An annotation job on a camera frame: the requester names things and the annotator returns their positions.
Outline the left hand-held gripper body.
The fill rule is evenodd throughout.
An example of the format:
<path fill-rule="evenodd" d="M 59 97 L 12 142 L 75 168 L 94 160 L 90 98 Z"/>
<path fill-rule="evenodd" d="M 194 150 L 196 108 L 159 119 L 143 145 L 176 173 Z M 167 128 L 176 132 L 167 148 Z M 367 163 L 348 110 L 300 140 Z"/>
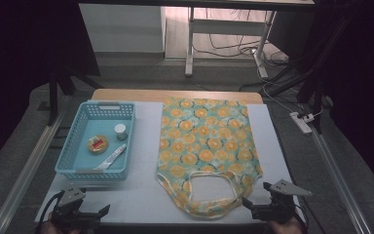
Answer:
<path fill-rule="evenodd" d="M 52 211 L 52 223 L 61 230 L 97 229 L 100 224 L 98 213 L 80 211 L 85 197 L 78 187 L 63 190 Z"/>

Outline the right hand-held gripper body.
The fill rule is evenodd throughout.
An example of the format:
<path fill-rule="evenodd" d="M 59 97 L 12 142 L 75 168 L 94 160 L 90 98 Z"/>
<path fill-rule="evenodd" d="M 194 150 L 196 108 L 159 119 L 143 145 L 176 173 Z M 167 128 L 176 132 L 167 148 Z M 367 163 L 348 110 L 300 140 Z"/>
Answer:
<path fill-rule="evenodd" d="M 271 203 L 269 205 L 253 205 L 252 218 L 262 221 L 276 221 L 280 224 L 288 222 L 295 214 L 294 196 L 311 196 L 312 192 L 284 179 L 272 184 Z"/>

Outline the light blue plastic basket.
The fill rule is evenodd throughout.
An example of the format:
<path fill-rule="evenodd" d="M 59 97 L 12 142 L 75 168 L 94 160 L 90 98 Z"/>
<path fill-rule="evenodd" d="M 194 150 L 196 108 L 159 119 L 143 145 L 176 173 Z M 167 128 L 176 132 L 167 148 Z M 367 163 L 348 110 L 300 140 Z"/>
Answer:
<path fill-rule="evenodd" d="M 133 102 L 83 102 L 58 157 L 56 172 L 72 181 L 125 180 L 134 125 Z"/>

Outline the white tube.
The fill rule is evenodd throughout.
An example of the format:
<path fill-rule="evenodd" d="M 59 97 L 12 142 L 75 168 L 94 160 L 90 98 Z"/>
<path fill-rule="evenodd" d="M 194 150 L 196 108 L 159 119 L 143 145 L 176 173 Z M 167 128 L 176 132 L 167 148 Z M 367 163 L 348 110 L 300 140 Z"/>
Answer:
<path fill-rule="evenodd" d="M 95 167 L 96 170 L 107 170 L 115 160 L 126 150 L 127 145 L 124 143 L 110 154 L 101 164 Z"/>

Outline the round gold tin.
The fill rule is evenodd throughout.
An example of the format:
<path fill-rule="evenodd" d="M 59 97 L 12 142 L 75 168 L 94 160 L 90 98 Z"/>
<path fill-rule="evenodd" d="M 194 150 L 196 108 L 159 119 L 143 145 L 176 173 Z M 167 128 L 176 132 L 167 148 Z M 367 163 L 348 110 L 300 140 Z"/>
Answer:
<path fill-rule="evenodd" d="M 87 143 L 88 150 L 95 155 L 101 154 L 109 147 L 109 141 L 104 135 L 92 136 Z"/>

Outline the floral cloth bag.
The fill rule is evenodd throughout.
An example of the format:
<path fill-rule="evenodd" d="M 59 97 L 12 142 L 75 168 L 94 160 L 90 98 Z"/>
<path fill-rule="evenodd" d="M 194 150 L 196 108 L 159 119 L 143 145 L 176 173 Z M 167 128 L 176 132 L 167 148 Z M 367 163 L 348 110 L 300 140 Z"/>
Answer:
<path fill-rule="evenodd" d="M 262 175 L 245 101 L 164 101 L 156 178 L 179 209 L 195 217 L 219 218 L 240 206 Z M 233 196 L 195 201 L 192 179 L 203 176 L 227 180 Z"/>

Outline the person's right hand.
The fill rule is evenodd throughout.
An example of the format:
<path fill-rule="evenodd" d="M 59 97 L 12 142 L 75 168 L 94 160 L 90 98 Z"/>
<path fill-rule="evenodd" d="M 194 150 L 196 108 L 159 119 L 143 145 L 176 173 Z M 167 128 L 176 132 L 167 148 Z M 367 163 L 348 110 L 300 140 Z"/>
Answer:
<path fill-rule="evenodd" d="M 280 224 L 276 221 L 269 221 L 268 225 L 275 234 L 304 234 L 303 226 L 295 217 L 285 224 Z"/>

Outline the person's left hand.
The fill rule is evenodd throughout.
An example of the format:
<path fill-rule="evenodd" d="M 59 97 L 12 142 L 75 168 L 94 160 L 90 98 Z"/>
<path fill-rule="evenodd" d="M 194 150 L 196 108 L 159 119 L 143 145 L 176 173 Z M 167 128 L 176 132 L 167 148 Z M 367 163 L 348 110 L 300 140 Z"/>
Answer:
<path fill-rule="evenodd" d="M 81 234 L 80 229 L 61 230 L 52 223 L 52 215 L 49 214 L 48 219 L 42 224 L 39 234 Z"/>

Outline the white table mat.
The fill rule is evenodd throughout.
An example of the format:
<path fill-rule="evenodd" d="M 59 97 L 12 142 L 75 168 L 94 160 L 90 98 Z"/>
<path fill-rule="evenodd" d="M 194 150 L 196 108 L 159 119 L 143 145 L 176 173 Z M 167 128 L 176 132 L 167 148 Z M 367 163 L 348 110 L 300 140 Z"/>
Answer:
<path fill-rule="evenodd" d="M 131 146 L 128 177 L 107 188 L 90 188 L 81 210 L 96 212 L 109 206 L 104 224 L 250 224 L 255 220 L 250 210 L 239 206 L 218 219 L 193 217 L 180 210 L 156 180 L 163 105 L 160 102 L 135 104 L 135 128 Z M 270 193 L 265 181 L 290 180 L 281 147 L 265 104 L 250 104 L 250 126 L 263 175 L 253 186 L 248 199 L 254 204 L 268 204 Z"/>

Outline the small jar with white lid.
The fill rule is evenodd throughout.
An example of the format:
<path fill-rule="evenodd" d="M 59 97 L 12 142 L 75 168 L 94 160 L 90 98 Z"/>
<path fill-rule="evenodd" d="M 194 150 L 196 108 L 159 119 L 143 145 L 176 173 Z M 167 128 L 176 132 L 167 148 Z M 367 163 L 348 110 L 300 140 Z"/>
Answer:
<path fill-rule="evenodd" d="M 117 124 L 114 127 L 114 132 L 118 140 L 125 140 L 128 138 L 127 127 L 125 124 Z"/>

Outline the black tripod stand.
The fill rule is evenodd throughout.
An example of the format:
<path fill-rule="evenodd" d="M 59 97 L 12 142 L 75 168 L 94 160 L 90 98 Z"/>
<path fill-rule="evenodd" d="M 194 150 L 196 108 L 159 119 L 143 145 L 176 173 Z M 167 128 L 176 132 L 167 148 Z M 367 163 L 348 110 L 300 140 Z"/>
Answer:
<path fill-rule="evenodd" d="M 76 87 L 72 82 L 72 76 L 78 78 L 80 81 L 86 83 L 92 88 L 102 89 L 102 86 L 89 76 L 69 66 L 55 67 L 52 71 L 49 79 L 50 86 L 50 120 L 48 125 L 51 126 L 58 115 L 58 104 L 57 104 L 57 90 L 67 95 L 72 96 L 76 92 Z"/>

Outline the wooden table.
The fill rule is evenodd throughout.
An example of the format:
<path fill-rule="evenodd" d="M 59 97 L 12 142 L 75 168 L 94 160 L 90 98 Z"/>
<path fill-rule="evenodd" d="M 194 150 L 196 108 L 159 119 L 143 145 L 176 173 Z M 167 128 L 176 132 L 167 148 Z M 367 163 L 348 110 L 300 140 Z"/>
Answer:
<path fill-rule="evenodd" d="M 170 90 L 131 90 L 131 89 L 97 89 L 92 100 L 127 100 L 162 102 L 167 98 L 210 98 L 239 99 L 250 104 L 262 104 L 258 93 L 214 92 L 214 91 L 170 91 Z"/>

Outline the black metal stand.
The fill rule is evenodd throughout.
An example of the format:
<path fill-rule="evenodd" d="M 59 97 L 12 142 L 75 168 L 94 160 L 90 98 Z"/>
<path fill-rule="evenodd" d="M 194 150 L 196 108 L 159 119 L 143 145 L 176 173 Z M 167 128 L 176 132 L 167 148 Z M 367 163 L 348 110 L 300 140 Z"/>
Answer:
<path fill-rule="evenodd" d="M 304 56 L 292 63 L 293 66 L 299 67 L 301 72 L 294 80 L 275 90 L 269 92 L 263 90 L 265 96 L 273 98 L 302 84 L 302 88 L 296 95 L 297 101 L 307 103 L 311 97 L 315 97 L 314 116 L 320 115 L 322 111 L 323 67 L 351 19 L 352 16 L 349 14 L 339 14 L 331 21 L 323 23 L 322 25 L 326 25 L 326 28 L 320 32 L 320 36 L 315 40 L 315 45 Z"/>

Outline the aluminium rail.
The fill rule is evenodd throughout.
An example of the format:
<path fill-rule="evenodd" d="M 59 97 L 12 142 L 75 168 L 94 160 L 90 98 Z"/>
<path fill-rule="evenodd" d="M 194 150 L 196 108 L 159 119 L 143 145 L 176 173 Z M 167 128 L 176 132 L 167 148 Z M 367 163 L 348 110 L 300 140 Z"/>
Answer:
<path fill-rule="evenodd" d="M 335 161 L 333 154 L 324 139 L 316 129 L 312 130 L 312 138 L 318 148 L 322 161 L 327 168 L 333 184 L 341 198 L 345 209 L 352 221 L 357 234 L 372 234 L 371 228 L 358 205 L 358 202 L 348 186 L 341 170 Z"/>
<path fill-rule="evenodd" d="M 61 110 L 51 126 L 47 126 L 33 148 L 28 160 L 22 168 L 14 186 L 0 209 L 0 234 L 7 231 L 19 204 L 35 176 L 56 131 L 62 122 L 65 111 Z"/>

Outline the white desk frame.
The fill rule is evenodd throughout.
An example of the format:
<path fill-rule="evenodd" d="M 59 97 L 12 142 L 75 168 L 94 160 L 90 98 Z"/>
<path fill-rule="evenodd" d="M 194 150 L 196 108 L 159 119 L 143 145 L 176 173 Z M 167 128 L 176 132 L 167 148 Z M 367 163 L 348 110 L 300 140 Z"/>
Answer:
<path fill-rule="evenodd" d="M 254 49 L 253 58 L 257 65 L 258 75 L 267 78 L 268 73 L 262 61 L 262 53 L 266 44 L 275 11 L 268 11 L 265 21 L 240 21 L 223 19 L 195 19 L 194 8 L 190 8 L 188 18 L 188 44 L 185 63 L 185 76 L 193 75 L 193 37 L 194 34 L 220 34 L 220 35 L 245 35 L 259 36 L 260 44 Z"/>

